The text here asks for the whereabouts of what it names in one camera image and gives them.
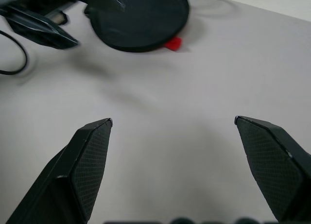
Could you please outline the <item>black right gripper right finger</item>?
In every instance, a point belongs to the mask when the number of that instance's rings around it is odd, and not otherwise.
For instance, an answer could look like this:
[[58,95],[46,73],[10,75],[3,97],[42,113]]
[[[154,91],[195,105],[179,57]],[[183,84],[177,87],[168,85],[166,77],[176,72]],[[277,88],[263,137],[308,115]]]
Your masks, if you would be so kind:
[[282,127],[237,116],[251,173],[279,222],[311,221],[311,155]]

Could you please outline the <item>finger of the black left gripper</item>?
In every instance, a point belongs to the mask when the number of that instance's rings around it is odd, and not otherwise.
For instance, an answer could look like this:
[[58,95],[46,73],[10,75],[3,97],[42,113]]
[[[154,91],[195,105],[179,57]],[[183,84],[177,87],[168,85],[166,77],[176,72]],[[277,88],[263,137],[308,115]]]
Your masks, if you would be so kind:
[[125,4],[122,0],[104,0],[103,9],[110,11],[124,11]]
[[65,50],[79,45],[79,41],[50,19],[31,11],[9,6],[6,21],[18,35],[42,46]]

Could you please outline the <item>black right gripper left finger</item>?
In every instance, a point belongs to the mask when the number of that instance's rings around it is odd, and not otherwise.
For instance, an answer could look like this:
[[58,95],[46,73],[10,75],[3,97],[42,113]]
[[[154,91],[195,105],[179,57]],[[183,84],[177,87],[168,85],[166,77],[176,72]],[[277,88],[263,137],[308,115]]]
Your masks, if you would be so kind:
[[86,224],[101,186],[113,122],[91,122],[44,167],[7,223]]

